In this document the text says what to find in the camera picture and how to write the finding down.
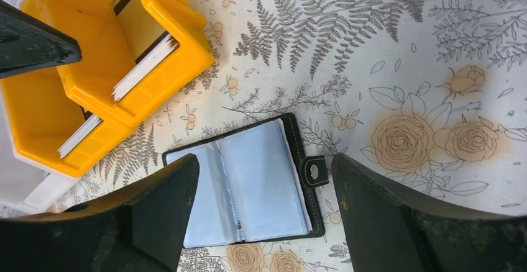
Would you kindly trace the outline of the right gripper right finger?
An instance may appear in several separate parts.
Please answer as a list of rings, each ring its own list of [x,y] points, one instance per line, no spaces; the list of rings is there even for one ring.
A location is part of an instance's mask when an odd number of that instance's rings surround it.
[[[345,154],[331,162],[354,271],[525,271],[526,217],[436,199]]]

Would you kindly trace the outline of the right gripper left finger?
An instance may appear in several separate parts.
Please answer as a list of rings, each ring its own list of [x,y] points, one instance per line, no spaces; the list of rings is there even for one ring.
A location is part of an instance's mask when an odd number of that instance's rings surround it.
[[[195,199],[188,154],[60,213],[1,220],[2,271],[176,271]]]

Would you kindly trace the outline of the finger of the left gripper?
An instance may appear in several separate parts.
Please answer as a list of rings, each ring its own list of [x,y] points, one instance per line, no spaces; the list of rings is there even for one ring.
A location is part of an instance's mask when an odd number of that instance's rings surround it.
[[[81,59],[74,38],[1,1],[1,78]]]

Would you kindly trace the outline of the orange bin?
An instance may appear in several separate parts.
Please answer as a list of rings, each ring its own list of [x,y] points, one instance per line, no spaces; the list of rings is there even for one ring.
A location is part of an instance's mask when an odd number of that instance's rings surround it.
[[[114,0],[24,0],[21,9],[73,37],[81,61],[58,67],[66,96],[104,120],[136,127],[214,63],[206,19],[187,0],[140,0],[179,47],[120,101],[114,86],[134,67]]]
[[[3,78],[1,92],[18,158],[49,172],[79,178],[134,131],[114,120],[102,121],[61,158],[58,149],[85,118],[66,96],[58,71],[45,68]]]

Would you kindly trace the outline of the black leather card holder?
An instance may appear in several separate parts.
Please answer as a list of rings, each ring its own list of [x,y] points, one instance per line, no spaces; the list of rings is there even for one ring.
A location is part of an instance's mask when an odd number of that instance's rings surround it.
[[[328,184],[322,155],[307,156],[294,114],[286,113],[162,155],[193,154],[199,181],[185,248],[322,237],[315,190]]]

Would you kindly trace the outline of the white plastic bin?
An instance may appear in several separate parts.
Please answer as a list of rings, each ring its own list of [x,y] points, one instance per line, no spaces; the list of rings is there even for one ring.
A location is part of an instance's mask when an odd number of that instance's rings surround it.
[[[26,214],[42,213],[79,180],[16,152],[1,101],[1,205]]]

